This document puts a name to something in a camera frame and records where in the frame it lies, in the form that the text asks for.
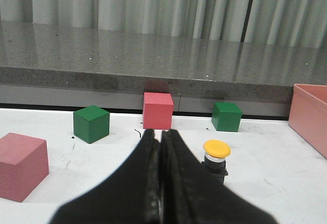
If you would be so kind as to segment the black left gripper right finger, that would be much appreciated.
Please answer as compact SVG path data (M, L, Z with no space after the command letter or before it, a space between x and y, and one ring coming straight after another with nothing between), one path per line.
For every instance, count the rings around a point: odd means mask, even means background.
M164 223L276 223L269 213L220 184L177 130L163 131L160 171Z

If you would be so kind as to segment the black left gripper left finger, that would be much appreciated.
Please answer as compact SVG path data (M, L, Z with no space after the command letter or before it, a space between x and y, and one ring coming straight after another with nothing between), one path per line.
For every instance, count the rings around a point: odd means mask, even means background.
M105 181L62 205L51 223L159 223L159 142L144 134Z

